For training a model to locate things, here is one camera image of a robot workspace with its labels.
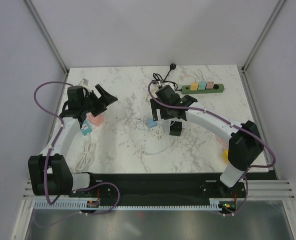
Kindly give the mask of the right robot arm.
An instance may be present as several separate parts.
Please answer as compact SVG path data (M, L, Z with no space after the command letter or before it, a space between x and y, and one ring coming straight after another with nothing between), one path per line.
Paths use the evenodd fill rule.
M228 165L217 183L217 192L228 197L235 190L235 184L250 169L250 166L262 154L262 144L257 126L252 121L241 123L214 113L190 95L180 96L168 85L157 90L153 96L150 87L148 93L157 105L166 112L168 118L183 119L212 132L228 143Z

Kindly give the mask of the blue plug adapter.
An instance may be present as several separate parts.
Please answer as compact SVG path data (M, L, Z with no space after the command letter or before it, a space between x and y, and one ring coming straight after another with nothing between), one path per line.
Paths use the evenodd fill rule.
M149 129L157 126L157 123L152 118L147 119L146 124Z

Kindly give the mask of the pink cube socket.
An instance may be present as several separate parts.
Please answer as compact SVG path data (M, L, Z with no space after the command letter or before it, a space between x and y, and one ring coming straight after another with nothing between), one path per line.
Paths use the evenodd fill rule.
M87 119L91 124L93 124L96 127L99 127L104 122L104 117L101 114L94 116L93 114L89 113L87 115Z

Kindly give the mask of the teal power strip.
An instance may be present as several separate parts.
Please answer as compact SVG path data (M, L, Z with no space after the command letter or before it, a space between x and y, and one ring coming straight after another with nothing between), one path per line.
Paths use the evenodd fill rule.
M92 128L91 128L91 125L89 123L88 120L85 120L82 125L81 125L81 128L80 128L80 131L81 133L84 135L84 136L87 136L89 134L91 134L92 132Z

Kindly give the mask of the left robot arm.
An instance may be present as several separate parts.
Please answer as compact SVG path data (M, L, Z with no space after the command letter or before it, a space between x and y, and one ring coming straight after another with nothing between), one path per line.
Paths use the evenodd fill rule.
M97 84L95 88L99 96L83 86L68 85L67 101L61 113L54 114L59 120L59 126L41 153L28 160L32 191L36 196L69 195L79 189L87 197L97 193L98 185L90 180L90 174L72 173L66 162L69 148L75 136L80 133L87 114L96 117L118 100L100 85Z

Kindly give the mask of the white plug adapter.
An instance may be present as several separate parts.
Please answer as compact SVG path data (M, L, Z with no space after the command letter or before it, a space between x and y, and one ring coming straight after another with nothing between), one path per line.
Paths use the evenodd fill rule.
M150 129L150 133L153 138L157 138L158 140L160 140L162 138L162 136L164 135L164 130L163 130L162 126L157 125L157 126L154 126Z

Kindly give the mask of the black cube adapter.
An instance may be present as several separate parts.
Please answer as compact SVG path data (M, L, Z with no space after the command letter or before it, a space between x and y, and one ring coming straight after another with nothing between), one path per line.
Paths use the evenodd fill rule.
M169 135L179 137L182 133L182 122L171 121L169 126Z

